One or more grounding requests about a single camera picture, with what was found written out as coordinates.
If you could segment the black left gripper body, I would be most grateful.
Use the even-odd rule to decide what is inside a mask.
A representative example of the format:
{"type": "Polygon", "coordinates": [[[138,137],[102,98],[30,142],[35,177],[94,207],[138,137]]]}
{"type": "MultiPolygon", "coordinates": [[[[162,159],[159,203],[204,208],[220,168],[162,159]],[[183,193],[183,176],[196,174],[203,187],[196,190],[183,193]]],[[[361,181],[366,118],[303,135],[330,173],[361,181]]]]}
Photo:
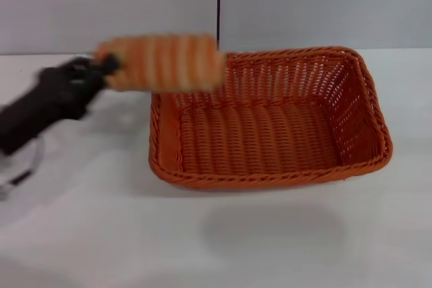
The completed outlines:
{"type": "Polygon", "coordinates": [[[43,107],[51,118],[81,119],[87,106],[102,91],[109,75],[109,59],[98,63],[89,57],[74,57],[55,67],[44,68],[38,83],[45,96],[43,107]]]}

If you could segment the orange woven rectangular basket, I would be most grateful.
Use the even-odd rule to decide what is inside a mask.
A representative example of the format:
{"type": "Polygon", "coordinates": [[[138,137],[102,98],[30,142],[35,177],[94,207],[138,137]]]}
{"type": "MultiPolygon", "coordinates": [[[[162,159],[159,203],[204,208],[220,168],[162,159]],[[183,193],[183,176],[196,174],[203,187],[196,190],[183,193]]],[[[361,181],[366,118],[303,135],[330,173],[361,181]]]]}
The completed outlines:
{"type": "Polygon", "coordinates": [[[188,189],[287,188],[382,169],[393,144],[346,47],[230,53],[216,92],[153,94],[148,161],[188,189]]]}

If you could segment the orange white striped bread roll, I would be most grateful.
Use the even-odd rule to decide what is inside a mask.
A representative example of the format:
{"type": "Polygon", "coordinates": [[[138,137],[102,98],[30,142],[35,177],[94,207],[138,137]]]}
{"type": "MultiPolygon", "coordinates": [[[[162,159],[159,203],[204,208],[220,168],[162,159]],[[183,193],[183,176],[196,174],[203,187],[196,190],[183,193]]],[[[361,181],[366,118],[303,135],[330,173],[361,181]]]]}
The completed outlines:
{"type": "Polygon", "coordinates": [[[125,36],[101,43],[94,58],[119,67],[105,80],[116,91],[210,92],[225,80],[227,53],[210,34],[125,36]]]}

